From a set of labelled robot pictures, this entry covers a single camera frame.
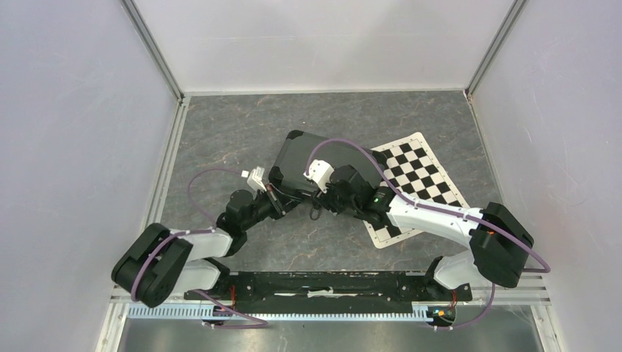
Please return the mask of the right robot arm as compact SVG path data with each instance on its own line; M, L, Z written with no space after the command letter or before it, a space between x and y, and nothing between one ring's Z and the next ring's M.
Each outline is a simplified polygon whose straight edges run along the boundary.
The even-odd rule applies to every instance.
M318 187L317 201L336 214L348 214L374 226L428 232L456 242L465 251L431 264L423 282L425 293L442 299L454 288L487 280L515 288L534 240L502 204L464 208L413 197L388 178L370 183L350 165L333 168L314 160L304 177Z

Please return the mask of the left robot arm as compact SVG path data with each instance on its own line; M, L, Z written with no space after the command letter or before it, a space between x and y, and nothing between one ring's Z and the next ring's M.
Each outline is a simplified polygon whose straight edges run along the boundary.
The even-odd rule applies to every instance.
M282 218L302 201L273 188L255 193L238 190L230 195L215 227L171 230L152 223L114 265L111 280L132 301L149 308L195 288L211 298L223 298L230 291L230 278L217 259L237 253L247 241L248 229L267 218Z

